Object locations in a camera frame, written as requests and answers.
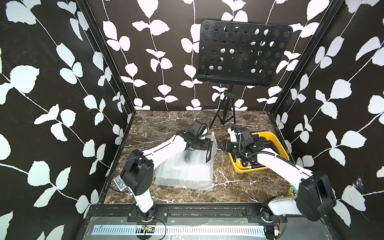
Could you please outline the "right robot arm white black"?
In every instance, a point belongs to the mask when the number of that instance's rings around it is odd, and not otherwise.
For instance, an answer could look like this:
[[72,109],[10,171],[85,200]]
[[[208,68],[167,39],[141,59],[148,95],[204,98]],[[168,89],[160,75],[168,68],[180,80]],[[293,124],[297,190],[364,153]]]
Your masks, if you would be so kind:
[[265,203],[260,210],[265,222],[271,222],[282,215],[304,216],[316,222],[337,205],[330,179],[325,173],[314,173],[288,161],[266,140],[251,140],[252,143],[246,144],[224,140],[221,149],[242,160],[266,166],[298,191],[295,196],[275,197]]

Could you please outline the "clear zip-top bag top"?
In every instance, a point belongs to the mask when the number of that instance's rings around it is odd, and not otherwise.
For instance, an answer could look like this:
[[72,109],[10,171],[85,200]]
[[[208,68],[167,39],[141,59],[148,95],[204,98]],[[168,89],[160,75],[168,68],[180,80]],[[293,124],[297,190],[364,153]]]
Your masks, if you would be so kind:
[[207,190],[213,188],[214,158],[218,150],[215,133],[206,136],[212,144],[210,160],[207,151],[185,150],[166,160],[156,169],[154,184],[159,186]]

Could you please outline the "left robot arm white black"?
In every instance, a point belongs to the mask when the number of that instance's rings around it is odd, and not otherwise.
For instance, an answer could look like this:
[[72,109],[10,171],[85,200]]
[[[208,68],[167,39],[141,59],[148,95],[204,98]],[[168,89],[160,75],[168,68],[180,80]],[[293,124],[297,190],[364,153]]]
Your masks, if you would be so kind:
[[217,148],[214,134],[205,137],[176,134],[149,150],[132,151],[114,182],[121,192],[132,193],[141,214],[150,219],[155,214],[150,193],[153,177],[163,186],[210,190]]

